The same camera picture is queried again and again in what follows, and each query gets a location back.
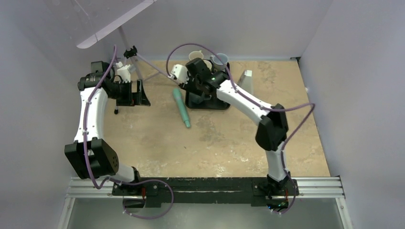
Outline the green cup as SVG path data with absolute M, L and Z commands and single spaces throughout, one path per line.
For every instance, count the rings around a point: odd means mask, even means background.
M 196 58 L 203 59 L 203 58 L 204 58 L 204 54 L 203 54 L 202 50 L 199 50 L 199 51 L 192 51 L 192 52 L 189 53 L 188 57 L 189 57 L 189 60 L 190 60 L 190 61 L 192 61 L 192 60 L 194 60 L 194 59 L 196 59 Z

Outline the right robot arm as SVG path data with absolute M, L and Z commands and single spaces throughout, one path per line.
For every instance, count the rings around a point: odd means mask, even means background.
M 213 72 L 200 58 L 189 61 L 185 67 L 192 86 L 234 106 L 257 125 L 255 141 L 265 151 L 268 163 L 265 190 L 268 194 L 284 191 L 290 174 L 283 158 L 288 132 L 284 107 L 259 100 L 236 85 L 228 71 Z

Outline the yellow mug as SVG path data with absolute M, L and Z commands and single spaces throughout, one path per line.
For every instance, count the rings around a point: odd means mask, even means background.
M 204 63 L 206 64 L 206 66 L 208 67 L 209 70 L 212 69 L 212 63 L 208 60 L 204 60 Z

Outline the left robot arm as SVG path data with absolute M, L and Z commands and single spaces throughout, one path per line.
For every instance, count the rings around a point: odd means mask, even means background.
M 79 127 L 71 144 L 65 145 L 64 154 L 80 179 L 107 178 L 124 183 L 130 195 L 142 190 L 139 173 L 134 167 L 121 163 L 115 150 L 104 140 L 104 117 L 109 99 L 116 101 L 114 113 L 120 106 L 150 106 L 141 80 L 132 91 L 132 64 L 91 63 L 91 73 L 80 78 L 81 112 Z

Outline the white mug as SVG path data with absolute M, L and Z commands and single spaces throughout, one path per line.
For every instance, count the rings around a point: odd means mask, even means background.
M 218 53 L 216 55 L 211 55 L 210 61 L 212 62 L 212 65 L 215 70 L 223 71 L 227 67 L 229 58 L 226 54 Z

